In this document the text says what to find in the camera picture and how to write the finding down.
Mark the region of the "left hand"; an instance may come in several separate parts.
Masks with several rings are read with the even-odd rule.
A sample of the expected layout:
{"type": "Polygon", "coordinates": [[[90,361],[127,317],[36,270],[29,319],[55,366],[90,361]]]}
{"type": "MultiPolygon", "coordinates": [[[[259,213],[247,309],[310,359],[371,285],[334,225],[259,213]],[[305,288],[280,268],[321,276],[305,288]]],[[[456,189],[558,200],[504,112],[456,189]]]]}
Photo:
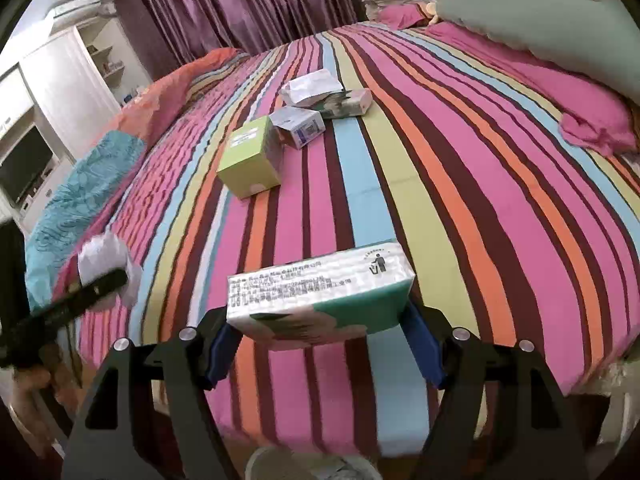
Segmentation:
{"type": "Polygon", "coordinates": [[[52,448],[54,441],[52,429],[37,403],[40,392],[48,387],[53,389],[54,400],[67,414],[77,413],[81,388],[63,362],[29,370],[12,370],[10,416],[29,447],[40,458],[52,448]]]}

